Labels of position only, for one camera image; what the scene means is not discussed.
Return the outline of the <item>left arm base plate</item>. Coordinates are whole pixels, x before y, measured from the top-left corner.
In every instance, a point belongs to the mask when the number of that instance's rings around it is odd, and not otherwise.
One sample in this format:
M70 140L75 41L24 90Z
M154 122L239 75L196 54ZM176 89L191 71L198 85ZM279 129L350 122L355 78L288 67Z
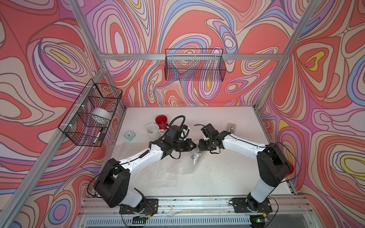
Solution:
M158 206L159 199L157 198L142 199L142 201L134 208L128 205L121 204L119 214L153 216L158 212Z

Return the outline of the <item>clear bubble wrap sheet top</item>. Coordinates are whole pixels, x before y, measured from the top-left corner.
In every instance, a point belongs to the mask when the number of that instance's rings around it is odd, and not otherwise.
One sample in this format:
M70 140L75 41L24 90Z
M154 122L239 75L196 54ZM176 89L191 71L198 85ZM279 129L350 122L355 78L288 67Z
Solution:
M190 152L175 152L146 168L147 173L158 177L172 177L193 174L205 157L206 152L198 148Z

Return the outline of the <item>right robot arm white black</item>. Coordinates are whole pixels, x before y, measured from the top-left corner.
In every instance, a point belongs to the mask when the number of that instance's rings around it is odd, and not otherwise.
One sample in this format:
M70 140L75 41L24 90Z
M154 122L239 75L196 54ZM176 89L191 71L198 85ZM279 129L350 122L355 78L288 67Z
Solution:
M276 143L262 144L244 140L228 131L218 132L210 123L201 126L204 138L199 141L200 151L213 152L216 149L227 149L238 152L257 163L260 179L247 197L247 204L252 208L262 204L294 171L293 165Z

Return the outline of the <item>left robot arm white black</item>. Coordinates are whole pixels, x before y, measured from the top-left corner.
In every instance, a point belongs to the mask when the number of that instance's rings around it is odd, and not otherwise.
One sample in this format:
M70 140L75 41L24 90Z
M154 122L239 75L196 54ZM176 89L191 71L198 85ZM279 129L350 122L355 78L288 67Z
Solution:
M188 138L190 128L185 124L185 119L184 115L175 117L161 136L149 142L147 149L132 157L120 161L111 158L105 163L93 188L110 208L122 205L142 211L146 198L141 191L129 187L131 177L165 157L179 159L172 156L173 152L181 154L197 147Z

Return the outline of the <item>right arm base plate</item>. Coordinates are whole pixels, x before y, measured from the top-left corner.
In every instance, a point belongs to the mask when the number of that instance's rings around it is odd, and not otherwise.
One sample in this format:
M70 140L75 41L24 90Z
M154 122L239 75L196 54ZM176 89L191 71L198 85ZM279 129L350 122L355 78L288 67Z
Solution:
M232 198L228 203L233 206L235 213L258 213L268 214L273 212L271 203L268 198L259 203L254 198Z

